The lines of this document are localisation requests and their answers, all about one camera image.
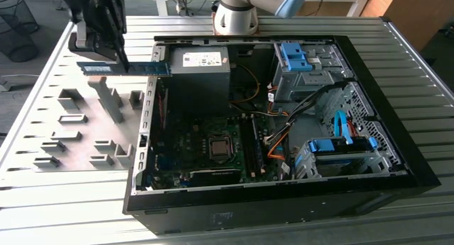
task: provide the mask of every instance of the wire mesh trash bin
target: wire mesh trash bin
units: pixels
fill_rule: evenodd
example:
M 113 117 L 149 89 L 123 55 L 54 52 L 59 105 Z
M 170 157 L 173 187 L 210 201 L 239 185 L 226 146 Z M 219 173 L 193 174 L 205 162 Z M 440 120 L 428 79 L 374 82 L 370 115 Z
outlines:
M 18 63 L 34 59 L 38 55 L 35 42 L 14 15 L 0 15 L 0 51 Z
M 41 26 L 23 0 L 0 0 L 0 15 L 18 17 L 20 26 L 28 33 L 38 31 Z

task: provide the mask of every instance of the metal table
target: metal table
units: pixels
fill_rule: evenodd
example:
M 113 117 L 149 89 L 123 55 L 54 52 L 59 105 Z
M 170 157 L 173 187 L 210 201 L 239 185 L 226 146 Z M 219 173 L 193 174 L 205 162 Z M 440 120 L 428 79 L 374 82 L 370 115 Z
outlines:
M 157 237 L 122 214 L 126 171 L 35 173 L 27 154 L 39 138 L 31 121 L 50 88 L 83 75 L 67 50 L 69 25 L 0 149 L 0 240 L 34 243 L 161 244 L 453 244 L 454 97 L 392 23 L 376 18 L 261 18 L 266 35 L 348 35 L 365 60 L 442 186 L 394 202 L 366 216 Z M 210 35 L 211 18 L 129 17 L 127 54 L 151 59 L 157 35 Z M 137 81 L 117 81 L 118 88 Z

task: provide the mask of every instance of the green motherboard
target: green motherboard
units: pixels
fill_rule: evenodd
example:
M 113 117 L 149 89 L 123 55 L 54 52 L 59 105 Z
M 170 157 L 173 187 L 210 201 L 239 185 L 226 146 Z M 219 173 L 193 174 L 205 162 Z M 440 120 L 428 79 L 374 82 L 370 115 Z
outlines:
M 266 148 L 262 143 L 257 150 L 263 151 L 263 154 L 259 152 L 263 165 L 258 171 L 251 167 L 251 161 L 255 160 L 247 157 L 250 154 L 246 152 L 251 151 L 251 146 L 243 141 L 241 125 L 247 118 L 235 116 L 170 121 L 167 139 L 158 143 L 165 150 L 157 155 L 151 177 L 158 189 L 277 180 L 278 163 L 265 157 Z M 253 119 L 259 142 L 269 133 L 268 122 L 265 116 Z M 195 177 L 202 177 L 202 180 L 197 182 Z

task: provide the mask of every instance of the motherboard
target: motherboard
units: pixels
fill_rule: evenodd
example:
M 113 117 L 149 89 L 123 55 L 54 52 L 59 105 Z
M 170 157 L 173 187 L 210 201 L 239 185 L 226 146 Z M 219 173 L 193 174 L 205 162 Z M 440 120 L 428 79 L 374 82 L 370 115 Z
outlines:
M 151 185 L 174 189 L 277 180 L 277 163 L 262 145 L 266 123 L 265 116 L 171 119 L 157 142 Z

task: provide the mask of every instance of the open computer case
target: open computer case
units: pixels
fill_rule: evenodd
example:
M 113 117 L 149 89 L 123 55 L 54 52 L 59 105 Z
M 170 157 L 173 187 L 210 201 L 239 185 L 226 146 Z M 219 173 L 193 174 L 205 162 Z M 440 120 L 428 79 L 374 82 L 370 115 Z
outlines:
M 440 185 L 346 36 L 155 43 L 123 208 L 155 234 L 364 215 Z

